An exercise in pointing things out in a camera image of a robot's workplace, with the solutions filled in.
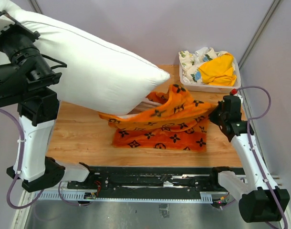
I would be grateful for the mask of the orange patterned pillowcase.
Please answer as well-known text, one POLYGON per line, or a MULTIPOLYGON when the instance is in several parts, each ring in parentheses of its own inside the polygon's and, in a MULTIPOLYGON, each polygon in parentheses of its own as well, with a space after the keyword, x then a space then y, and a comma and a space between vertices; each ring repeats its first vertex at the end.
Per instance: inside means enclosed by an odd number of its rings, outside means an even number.
POLYGON ((178 84, 170 85, 167 93, 151 92, 147 99, 158 106, 128 117, 99 113, 116 129, 114 147, 206 151, 208 116, 215 104, 193 98, 178 84))

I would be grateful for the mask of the white pillow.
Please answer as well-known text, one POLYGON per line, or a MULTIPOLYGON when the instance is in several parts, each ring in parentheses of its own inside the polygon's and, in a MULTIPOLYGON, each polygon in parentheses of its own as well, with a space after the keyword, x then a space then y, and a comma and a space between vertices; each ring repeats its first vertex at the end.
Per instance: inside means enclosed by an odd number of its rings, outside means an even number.
POLYGON ((170 77, 133 52, 10 0, 0 0, 3 10, 40 33, 35 46, 41 53, 67 64, 59 83, 51 86, 60 101, 125 115, 170 77))

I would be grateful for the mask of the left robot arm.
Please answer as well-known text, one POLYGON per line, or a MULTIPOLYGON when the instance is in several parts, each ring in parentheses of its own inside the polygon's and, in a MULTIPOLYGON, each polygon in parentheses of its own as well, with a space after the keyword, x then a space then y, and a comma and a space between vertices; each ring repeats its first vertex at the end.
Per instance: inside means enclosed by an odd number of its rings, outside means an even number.
POLYGON ((0 51, 10 61, 0 65, 0 107, 18 106, 21 133, 17 160, 7 174, 20 179, 28 192, 62 181, 77 181, 89 189, 95 177, 85 165, 64 166, 46 156, 60 105, 50 86, 59 82, 61 73, 35 47, 39 36, 18 22, 0 27, 0 51))

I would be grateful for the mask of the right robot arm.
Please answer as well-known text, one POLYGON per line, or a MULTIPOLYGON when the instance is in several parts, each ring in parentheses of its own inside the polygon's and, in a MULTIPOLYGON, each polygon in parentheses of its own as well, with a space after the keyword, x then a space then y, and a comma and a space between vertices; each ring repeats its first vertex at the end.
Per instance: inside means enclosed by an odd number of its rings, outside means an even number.
POLYGON ((236 150, 247 183, 230 167, 214 167, 209 175, 209 186, 215 191, 223 188, 228 191, 238 202, 245 222, 277 222, 284 219, 290 195, 269 173, 250 124, 241 119, 241 103, 240 97, 225 95, 209 120, 220 128, 236 150))

